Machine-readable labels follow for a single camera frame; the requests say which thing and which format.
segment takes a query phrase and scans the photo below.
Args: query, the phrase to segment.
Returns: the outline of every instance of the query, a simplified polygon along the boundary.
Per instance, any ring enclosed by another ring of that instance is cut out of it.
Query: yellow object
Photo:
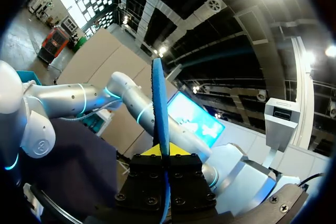
[[[173,143],[169,143],[169,147],[170,147],[170,155],[171,156],[175,156],[176,154],[190,155],[190,153],[188,153],[185,150],[179,148],[177,145],[175,145]],[[145,156],[150,156],[152,154],[155,154],[156,156],[161,156],[159,144],[150,148],[148,151],[145,151],[144,153],[142,153],[142,155],[145,155]]]

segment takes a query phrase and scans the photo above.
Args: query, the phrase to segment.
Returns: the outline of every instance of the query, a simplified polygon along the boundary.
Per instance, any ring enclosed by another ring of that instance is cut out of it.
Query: screw
[[[280,212],[287,212],[288,210],[289,210],[289,208],[286,204],[281,205]]]
[[[124,194],[117,194],[115,197],[114,197],[117,201],[123,201],[126,199],[126,196]]]
[[[200,172],[200,171],[197,171],[197,172],[195,172],[195,175],[196,175],[196,177],[201,177],[201,175],[202,175],[202,172]]]
[[[150,173],[150,174],[149,174],[149,177],[150,177],[150,178],[157,178],[157,177],[158,177],[158,174],[156,174],[156,173]]]
[[[216,198],[216,195],[213,193],[209,193],[206,195],[206,200],[211,201],[211,200],[214,200],[215,198]]]
[[[130,177],[135,177],[137,174],[136,174],[136,172],[130,172]]]
[[[158,203],[158,200],[154,197],[148,197],[146,199],[146,203],[147,203],[147,205],[152,206],[152,205],[156,205]]]
[[[180,206],[180,205],[183,205],[185,203],[185,200],[182,199],[182,198],[175,198],[174,202],[175,202],[176,205]]]
[[[279,201],[279,198],[276,195],[273,195],[269,198],[269,202],[271,202],[272,204],[278,203],[278,201]]]

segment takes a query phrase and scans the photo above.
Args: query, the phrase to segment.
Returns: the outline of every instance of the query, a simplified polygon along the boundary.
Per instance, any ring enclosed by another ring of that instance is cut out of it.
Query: white pillar
[[[291,144],[308,150],[314,120],[314,87],[310,75],[310,61],[301,37],[292,38],[297,72],[297,97],[300,120]]]

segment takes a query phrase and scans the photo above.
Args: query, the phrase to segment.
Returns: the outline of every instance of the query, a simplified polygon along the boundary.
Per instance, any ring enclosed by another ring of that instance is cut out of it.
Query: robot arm
[[[0,61],[0,151],[2,165],[16,173],[18,149],[33,158],[46,156],[56,140],[49,119],[77,115],[111,103],[117,109],[124,103],[134,119],[151,135],[154,114],[151,100],[131,78],[112,74],[107,86],[99,89],[91,84],[38,86],[23,84],[16,71]],[[211,150],[197,136],[169,118],[170,141],[205,162]]]
[[[120,72],[113,73],[107,86],[102,90],[91,84],[58,86],[37,86],[33,84],[26,90],[25,97],[33,97],[38,100],[44,108],[46,118],[49,119],[84,113],[98,109],[112,101],[116,101],[116,103],[113,103],[110,109],[115,110],[121,103],[124,103],[134,119],[150,135],[153,135],[152,101],[143,94],[141,87]],[[169,128],[172,143],[189,153],[198,154],[202,161],[208,159],[211,154],[209,147],[194,134],[181,127],[171,117],[169,118]]]

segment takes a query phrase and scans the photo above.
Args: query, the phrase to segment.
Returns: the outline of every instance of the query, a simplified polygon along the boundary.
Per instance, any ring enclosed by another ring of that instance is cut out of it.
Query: display screen
[[[180,92],[169,103],[168,114],[209,147],[213,146],[225,128],[213,116]]]

